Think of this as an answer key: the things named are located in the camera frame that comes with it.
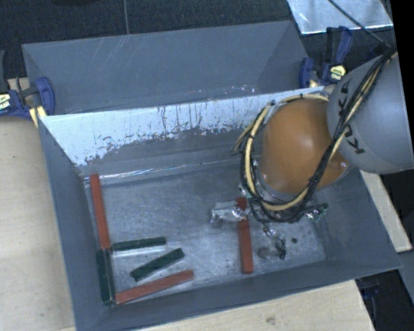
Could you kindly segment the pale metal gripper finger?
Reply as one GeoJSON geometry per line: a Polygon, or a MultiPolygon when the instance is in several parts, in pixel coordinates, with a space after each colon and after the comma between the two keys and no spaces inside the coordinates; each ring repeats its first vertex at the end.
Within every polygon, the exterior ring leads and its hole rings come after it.
{"type": "Polygon", "coordinates": [[[237,200],[227,201],[227,202],[217,202],[215,204],[215,211],[223,213],[228,212],[238,212],[244,209],[243,199],[239,198],[237,200]]]}
{"type": "Polygon", "coordinates": [[[229,210],[228,212],[215,212],[212,215],[212,218],[209,220],[212,226],[222,225],[224,222],[234,223],[241,222],[246,218],[245,211],[242,210],[229,210]]]}

